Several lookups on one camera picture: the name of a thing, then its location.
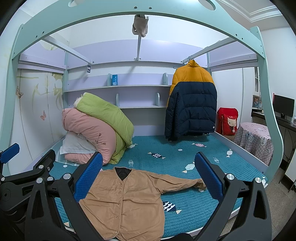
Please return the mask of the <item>red cartoon cushion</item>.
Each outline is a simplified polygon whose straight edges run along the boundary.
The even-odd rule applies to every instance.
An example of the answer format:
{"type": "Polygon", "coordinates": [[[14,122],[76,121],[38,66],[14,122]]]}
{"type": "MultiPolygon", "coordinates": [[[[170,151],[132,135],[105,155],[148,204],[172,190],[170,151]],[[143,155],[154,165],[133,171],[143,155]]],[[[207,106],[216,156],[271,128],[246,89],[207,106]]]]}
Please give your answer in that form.
{"type": "Polygon", "coordinates": [[[234,136],[237,132],[238,110],[219,108],[217,111],[216,132],[224,136],[234,136]]]}

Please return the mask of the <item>pink folded quilt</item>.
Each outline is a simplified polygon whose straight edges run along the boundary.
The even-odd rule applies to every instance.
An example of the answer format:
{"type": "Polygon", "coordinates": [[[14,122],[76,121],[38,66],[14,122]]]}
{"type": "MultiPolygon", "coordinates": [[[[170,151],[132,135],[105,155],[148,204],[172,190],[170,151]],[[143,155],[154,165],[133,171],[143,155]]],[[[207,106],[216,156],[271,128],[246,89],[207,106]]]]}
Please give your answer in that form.
{"type": "Polygon", "coordinates": [[[111,126],[75,108],[62,110],[62,124],[65,130],[85,137],[102,154],[103,164],[109,163],[116,149],[116,133],[111,126]]]}

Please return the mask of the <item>tan padded jacket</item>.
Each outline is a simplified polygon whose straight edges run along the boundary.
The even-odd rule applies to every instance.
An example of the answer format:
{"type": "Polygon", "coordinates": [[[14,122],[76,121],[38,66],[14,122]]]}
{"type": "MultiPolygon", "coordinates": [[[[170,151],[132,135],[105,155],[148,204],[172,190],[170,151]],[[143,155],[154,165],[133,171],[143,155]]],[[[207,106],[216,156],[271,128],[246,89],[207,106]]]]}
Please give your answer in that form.
{"type": "Polygon", "coordinates": [[[206,189],[202,179],[114,167],[99,172],[79,204],[104,240],[161,240],[165,225],[161,195],[191,187],[206,189]]]}

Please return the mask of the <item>grey cloth on bed rail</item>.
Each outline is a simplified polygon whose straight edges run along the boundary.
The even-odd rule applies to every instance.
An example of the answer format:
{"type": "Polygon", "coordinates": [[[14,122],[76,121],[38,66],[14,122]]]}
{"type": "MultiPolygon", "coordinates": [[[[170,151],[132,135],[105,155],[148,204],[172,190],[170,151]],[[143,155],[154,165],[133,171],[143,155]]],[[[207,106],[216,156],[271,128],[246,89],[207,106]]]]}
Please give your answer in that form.
{"type": "Polygon", "coordinates": [[[134,35],[145,37],[148,32],[148,22],[149,22],[148,16],[135,15],[133,25],[132,25],[132,33],[134,35]]]}

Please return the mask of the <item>black computer monitor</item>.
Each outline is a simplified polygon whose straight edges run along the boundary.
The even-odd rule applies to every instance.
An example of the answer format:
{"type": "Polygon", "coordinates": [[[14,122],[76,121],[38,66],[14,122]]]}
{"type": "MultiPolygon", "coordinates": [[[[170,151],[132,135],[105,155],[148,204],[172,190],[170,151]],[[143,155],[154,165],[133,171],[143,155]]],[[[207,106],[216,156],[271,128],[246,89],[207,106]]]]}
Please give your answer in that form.
{"type": "Polygon", "coordinates": [[[273,110],[280,114],[282,119],[287,117],[292,118],[295,107],[295,100],[281,95],[274,95],[273,97],[273,110]]]}

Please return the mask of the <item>lilac wall shelf unit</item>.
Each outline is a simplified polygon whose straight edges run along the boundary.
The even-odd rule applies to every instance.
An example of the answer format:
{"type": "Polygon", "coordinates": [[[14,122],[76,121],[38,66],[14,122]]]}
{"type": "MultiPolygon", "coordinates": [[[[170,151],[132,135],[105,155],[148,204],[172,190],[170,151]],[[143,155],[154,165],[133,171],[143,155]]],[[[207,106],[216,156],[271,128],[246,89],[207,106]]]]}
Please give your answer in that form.
{"type": "Polygon", "coordinates": [[[160,40],[113,40],[76,47],[91,60],[68,56],[63,97],[72,107],[85,92],[118,106],[134,125],[136,136],[164,134],[166,104],[175,70],[200,47],[160,40]],[[112,75],[118,85],[112,86],[112,75]]]}

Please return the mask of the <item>blue box on shelf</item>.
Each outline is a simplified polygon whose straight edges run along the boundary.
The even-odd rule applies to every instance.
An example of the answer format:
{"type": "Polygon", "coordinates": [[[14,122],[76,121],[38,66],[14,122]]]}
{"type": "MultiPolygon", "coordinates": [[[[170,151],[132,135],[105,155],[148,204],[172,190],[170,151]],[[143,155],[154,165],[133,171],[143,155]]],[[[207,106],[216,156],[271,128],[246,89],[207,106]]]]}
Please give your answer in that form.
{"type": "Polygon", "coordinates": [[[118,75],[117,74],[112,75],[111,84],[112,84],[112,86],[117,86],[118,85],[118,75]]]}

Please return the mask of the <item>green folded quilt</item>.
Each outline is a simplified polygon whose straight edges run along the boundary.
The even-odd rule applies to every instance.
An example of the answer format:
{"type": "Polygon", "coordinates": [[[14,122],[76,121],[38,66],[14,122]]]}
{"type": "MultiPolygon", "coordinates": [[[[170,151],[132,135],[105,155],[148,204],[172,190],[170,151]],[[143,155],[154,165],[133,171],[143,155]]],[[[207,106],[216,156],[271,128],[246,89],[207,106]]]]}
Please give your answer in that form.
{"type": "Polygon", "coordinates": [[[85,92],[74,102],[74,108],[93,118],[99,119],[115,130],[116,148],[111,164],[117,164],[127,147],[132,145],[134,126],[121,109],[104,99],[85,92]]]}

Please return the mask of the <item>navy and yellow puffer jacket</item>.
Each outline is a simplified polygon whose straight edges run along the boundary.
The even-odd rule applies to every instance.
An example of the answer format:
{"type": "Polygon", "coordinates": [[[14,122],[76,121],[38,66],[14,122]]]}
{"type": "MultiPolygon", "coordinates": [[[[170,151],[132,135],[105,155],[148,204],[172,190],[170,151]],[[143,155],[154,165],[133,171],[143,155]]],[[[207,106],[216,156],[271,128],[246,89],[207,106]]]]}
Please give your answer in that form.
{"type": "Polygon", "coordinates": [[[215,131],[217,90],[211,74],[195,60],[172,78],[165,118],[165,137],[200,136],[215,131]]]}

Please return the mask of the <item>white pillow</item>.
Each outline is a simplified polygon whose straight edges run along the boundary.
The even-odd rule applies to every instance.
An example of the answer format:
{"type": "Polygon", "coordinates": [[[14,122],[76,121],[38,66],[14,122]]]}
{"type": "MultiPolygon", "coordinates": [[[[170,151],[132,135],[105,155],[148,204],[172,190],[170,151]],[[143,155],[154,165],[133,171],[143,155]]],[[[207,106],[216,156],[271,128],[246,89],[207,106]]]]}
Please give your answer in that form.
{"type": "Polygon", "coordinates": [[[93,154],[96,147],[84,136],[75,132],[67,132],[60,147],[60,154],[93,154]]]}

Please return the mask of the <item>round table with checked cloth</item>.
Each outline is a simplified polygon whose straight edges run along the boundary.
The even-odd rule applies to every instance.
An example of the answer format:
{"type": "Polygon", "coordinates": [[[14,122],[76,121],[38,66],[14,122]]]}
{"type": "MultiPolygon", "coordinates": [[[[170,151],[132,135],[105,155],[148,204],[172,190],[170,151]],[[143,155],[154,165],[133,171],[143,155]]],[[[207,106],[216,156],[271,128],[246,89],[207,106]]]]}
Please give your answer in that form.
{"type": "Polygon", "coordinates": [[[267,126],[259,123],[241,123],[234,143],[269,166],[273,157],[273,144],[267,126]]]}

